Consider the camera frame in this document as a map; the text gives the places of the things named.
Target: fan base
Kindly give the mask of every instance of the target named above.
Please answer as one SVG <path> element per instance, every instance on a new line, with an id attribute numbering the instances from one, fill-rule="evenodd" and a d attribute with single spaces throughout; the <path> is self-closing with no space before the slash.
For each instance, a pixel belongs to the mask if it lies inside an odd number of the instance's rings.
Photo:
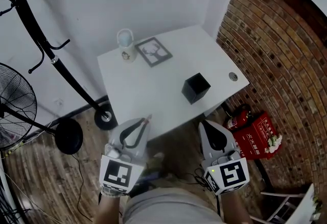
<path id="1" fill-rule="evenodd" d="M 117 120 L 113 114 L 112 107 L 109 103 L 106 103 L 102 105 L 101 108 L 109 115 L 109 118 L 107 119 L 103 117 L 101 112 L 96 111 L 94 115 L 94 121 L 101 130 L 104 131 L 112 130 L 118 125 Z"/>
<path id="2" fill-rule="evenodd" d="M 56 128 L 55 141 L 58 149 L 68 155 L 79 151 L 83 143 L 83 131 L 73 119 L 64 119 Z"/>

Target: deer picture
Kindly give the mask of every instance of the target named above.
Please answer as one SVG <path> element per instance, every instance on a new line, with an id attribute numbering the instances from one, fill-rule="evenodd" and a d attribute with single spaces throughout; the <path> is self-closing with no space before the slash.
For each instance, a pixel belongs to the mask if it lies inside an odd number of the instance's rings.
<path id="1" fill-rule="evenodd" d="M 153 49 L 152 51 L 147 51 L 145 50 L 145 48 L 143 47 L 142 48 L 142 52 L 145 54 L 145 55 L 150 55 L 150 56 L 154 56 L 155 58 L 157 58 L 158 60 L 160 60 L 162 58 L 162 56 L 158 53 L 158 51 L 161 49 L 161 47 L 154 43 L 153 44 L 154 47 L 156 47 L 156 49 Z"/>

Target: chair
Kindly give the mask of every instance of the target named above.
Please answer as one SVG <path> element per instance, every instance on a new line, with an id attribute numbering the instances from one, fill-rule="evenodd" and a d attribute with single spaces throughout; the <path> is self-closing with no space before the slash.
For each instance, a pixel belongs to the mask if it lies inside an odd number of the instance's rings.
<path id="1" fill-rule="evenodd" d="M 315 211 L 315 206 L 313 202 L 314 198 L 314 187 L 313 184 L 310 185 L 309 189 L 305 194 L 281 194 L 281 193 L 269 193 L 269 192 L 261 192 L 263 195 L 269 196 L 279 196 L 285 197 L 281 205 L 275 210 L 275 212 L 267 219 L 259 219 L 257 217 L 250 216 L 251 219 L 256 220 L 263 224 L 309 224 L 312 214 Z M 291 197 L 302 198 L 300 204 L 298 206 L 293 205 L 288 200 Z M 286 206 L 286 210 L 282 214 L 280 210 Z M 289 210 L 294 210 L 293 213 L 288 214 Z"/>

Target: red brick wall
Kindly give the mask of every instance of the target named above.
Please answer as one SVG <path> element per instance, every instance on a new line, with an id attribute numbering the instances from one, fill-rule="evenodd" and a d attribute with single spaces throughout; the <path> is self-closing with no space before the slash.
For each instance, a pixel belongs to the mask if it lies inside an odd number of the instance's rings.
<path id="1" fill-rule="evenodd" d="M 232 108 L 249 103 L 254 112 L 267 111 L 283 134 L 283 148 L 272 159 L 262 160 L 274 187 L 314 183 L 325 198 L 327 49 L 323 40 L 327 22 L 310 0 L 302 1 L 310 7 L 301 13 L 287 1 L 230 1 L 217 42 L 250 85 L 227 103 Z M 302 16 L 309 16 L 312 25 Z M 319 19 L 319 26 L 313 27 L 313 19 Z"/>

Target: fire extinguisher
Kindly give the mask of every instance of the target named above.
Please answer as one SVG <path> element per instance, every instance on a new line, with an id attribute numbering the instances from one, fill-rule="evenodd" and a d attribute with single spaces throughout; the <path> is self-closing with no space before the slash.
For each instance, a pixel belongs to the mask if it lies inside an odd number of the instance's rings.
<path id="1" fill-rule="evenodd" d="M 230 131 L 239 129 L 246 125 L 251 117 L 251 107 L 248 104 L 242 104 L 237 107 L 231 118 L 225 122 L 224 127 Z"/>

